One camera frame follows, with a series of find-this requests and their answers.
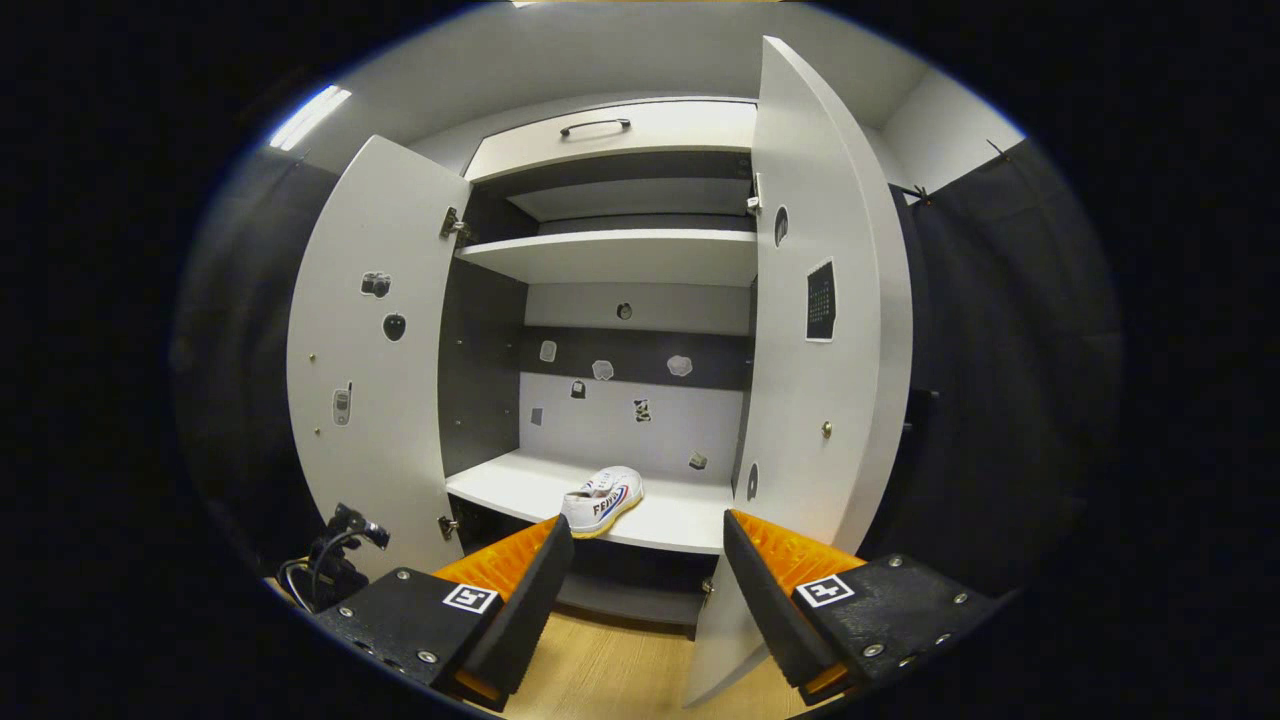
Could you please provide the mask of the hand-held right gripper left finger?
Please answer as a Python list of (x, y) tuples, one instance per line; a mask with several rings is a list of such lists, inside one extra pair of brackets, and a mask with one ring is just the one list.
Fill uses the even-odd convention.
[(570, 524), (557, 515), (434, 573), (396, 568), (315, 620), (415, 685), (500, 712), (524, 683), (572, 560)]

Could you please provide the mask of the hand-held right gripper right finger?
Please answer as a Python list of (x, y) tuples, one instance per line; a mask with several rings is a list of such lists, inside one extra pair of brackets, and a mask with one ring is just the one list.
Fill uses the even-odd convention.
[(1006, 605), (908, 555), (859, 559), (737, 509), (724, 511), (723, 550), (765, 647), (808, 706), (901, 682)]

